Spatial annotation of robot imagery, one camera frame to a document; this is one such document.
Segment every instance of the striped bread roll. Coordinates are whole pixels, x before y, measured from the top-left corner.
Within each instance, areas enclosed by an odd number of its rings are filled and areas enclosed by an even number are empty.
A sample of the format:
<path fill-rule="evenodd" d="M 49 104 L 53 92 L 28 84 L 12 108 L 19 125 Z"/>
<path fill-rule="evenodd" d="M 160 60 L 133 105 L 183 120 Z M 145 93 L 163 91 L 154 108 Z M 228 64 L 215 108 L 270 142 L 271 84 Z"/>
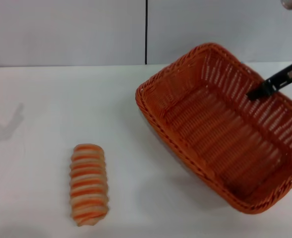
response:
<path fill-rule="evenodd" d="M 74 148 L 70 165 L 70 204 L 78 226 L 95 225 L 108 213 L 104 151 L 93 144 Z"/>

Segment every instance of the gray wall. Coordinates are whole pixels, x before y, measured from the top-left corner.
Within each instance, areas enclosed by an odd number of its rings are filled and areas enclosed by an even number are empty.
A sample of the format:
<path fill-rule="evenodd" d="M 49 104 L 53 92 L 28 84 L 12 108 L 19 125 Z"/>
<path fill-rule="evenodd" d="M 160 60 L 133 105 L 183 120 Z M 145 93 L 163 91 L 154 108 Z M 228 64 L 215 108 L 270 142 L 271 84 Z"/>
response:
<path fill-rule="evenodd" d="M 0 66 L 143 64 L 146 0 L 0 0 Z M 280 0 L 149 0 L 148 63 L 205 43 L 243 61 L 292 60 Z"/>
<path fill-rule="evenodd" d="M 280 0 L 149 0 L 148 63 L 222 44 L 243 61 L 292 60 L 292 11 Z"/>
<path fill-rule="evenodd" d="M 145 0 L 0 0 L 0 66 L 143 64 Z"/>

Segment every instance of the white table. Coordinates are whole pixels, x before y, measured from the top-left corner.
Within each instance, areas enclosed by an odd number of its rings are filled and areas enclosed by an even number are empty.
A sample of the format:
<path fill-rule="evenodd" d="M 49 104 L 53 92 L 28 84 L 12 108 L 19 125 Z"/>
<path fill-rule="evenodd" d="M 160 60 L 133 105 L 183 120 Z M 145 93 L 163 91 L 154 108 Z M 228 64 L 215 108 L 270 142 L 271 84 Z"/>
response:
<path fill-rule="evenodd" d="M 249 65 L 269 77 L 289 64 Z M 263 214 L 237 212 L 157 139 L 135 90 L 162 67 L 0 68 L 0 238 L 292 237 L 292 191 Z M 79 143 L 106 153 L 111 210 L 94 227 L 69 217 Z"/>

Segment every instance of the wicker basket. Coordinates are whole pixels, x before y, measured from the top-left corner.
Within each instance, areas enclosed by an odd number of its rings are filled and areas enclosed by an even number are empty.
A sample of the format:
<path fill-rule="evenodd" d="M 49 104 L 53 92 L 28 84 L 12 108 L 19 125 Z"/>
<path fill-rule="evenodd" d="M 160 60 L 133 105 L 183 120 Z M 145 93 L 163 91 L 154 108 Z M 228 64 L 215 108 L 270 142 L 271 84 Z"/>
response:
<path fill-rule="evenodd" d="M 237 210 L 261 213 L 292 188 L 292 101 L 248 100 L 263 79 L 216 44 L 140 85 L 137 104 L 180 159 Z"/>

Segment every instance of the white tabletop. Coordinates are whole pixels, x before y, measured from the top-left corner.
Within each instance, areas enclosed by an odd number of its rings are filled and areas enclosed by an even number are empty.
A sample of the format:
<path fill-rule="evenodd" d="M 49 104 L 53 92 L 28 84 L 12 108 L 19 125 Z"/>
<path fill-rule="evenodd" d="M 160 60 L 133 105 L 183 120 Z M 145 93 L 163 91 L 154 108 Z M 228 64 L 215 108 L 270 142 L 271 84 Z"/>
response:
<path fill-rule="evenodd" d="M 249 65 L 269 77 L 289 64 Z M 135 90 L 162 67 L 0 68 L 0 238 L 292 237 L 292 191 L 245 215 L 157 139 Z M 292 98 L 292 85 L 284 92 Z M 106 154 L 111 209 L 94 227 L 69 217 L 79 143 Z"/>

